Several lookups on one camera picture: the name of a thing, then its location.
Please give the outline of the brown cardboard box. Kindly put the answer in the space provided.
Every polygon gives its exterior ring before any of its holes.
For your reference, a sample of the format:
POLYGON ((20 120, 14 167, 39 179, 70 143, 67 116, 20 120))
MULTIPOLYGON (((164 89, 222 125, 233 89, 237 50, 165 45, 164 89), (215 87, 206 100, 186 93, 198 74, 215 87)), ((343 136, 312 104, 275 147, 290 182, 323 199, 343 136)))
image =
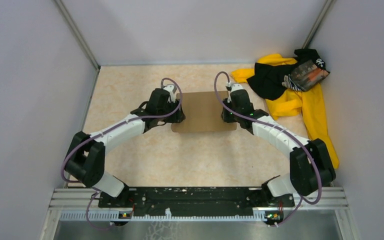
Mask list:
POLYGON ((214 91, 184 92, 181 108, 185 120, 171 125, 174 133, 229 132, 237 129, 237 123, 223 121, 224 108, 214 91))

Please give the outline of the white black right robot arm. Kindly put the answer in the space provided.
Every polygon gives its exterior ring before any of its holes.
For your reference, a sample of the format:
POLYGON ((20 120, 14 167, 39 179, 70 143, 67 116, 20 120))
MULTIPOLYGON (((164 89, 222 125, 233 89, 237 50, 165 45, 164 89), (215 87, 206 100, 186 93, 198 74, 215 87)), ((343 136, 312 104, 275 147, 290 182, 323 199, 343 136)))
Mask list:
POLYGON ((326 144, 319 138, 310 140, 278 124, 267 112, 254 109, 248 92, 238 83, 228 83, 228 97, 222 101, 222 119, 238 123, 253 136, 268 141, 289 161, 289 172, 262 184, 261 199, 275 206, 283 195, 306 197, 328 186, 336 172, 326 144))

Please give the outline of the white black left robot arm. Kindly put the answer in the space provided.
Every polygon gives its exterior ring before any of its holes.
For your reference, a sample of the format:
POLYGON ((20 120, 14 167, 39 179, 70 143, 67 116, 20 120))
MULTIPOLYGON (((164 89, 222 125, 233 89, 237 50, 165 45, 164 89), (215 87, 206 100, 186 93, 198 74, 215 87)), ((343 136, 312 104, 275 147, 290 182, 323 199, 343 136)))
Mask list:
POLYGON ((114 148, 142 135, 163 123, 181 123, 185 119, 181 98, 175 84, 162 85, 152 91, 148 101, 134 109, 122 120, 100 131, 73 136, 62 171, 77 179, 87 188, 110 196, 118 207, 129 203, 128 186, 105 170, 105 158, 114 148))

